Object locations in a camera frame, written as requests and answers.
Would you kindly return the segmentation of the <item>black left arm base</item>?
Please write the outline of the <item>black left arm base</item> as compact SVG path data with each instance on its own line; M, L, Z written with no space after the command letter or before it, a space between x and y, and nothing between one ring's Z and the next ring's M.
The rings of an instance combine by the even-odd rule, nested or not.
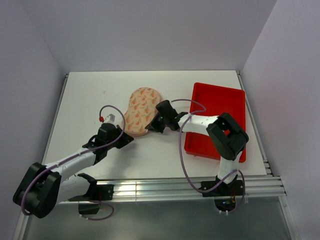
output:
M109 204L109 201L113 199L114 194L114 184L98 184L91 194L79 195L69 198L69 202L89 202L89 203L79 203L78 213L83 218L88 218L92 221L100 221L110 218L114 212L115 208ZM106 217L93 218L91 215L96 215L99 210L106 208L110 210L110 213Z

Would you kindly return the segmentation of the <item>floral mesh laundry bag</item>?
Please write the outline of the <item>floral mesh laundry bag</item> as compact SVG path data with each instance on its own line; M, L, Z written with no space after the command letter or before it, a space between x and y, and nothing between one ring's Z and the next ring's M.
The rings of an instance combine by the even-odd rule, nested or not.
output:
M140 87L136 89L129 98L128 108L124 114L124 132L132 137L147 134L146 127L158 113L156 105L161 101L161 94L153 88Z

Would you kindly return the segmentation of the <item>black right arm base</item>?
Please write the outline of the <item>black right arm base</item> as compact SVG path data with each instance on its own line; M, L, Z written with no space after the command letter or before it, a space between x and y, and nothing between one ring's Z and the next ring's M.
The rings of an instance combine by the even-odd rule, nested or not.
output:
M210 192L202 193L204 198L214 197L218 211L230 213L236 210L245 200L245 188L242 180L234 179L231 183L222 182Z

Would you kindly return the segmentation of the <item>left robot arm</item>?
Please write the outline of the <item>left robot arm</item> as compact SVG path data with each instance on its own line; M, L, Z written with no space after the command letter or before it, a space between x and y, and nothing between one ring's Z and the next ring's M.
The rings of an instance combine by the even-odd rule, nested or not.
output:
M100 200L97 180L82 173L83 169L98 164L111 149L121 149L134 138L119 125L103 123L78 151L47 165L32 164L26 171L14 195L13 202L27 215L46 217L56 204L68 200Z

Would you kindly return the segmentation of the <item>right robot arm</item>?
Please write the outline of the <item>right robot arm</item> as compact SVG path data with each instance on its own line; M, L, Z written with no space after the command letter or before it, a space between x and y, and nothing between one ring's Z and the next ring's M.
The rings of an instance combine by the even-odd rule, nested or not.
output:
M157 114L145 129L156 133L163 133L165 128L182 133L195 133L208 136L220 155L219 170L216 176L217 191L222 195L229 194L240 172L240 157L249 141L249 136L229 113L218 116L204 116L204 105L191 100L202 107L193 112L178 113L169 100L164 100L155 106Z

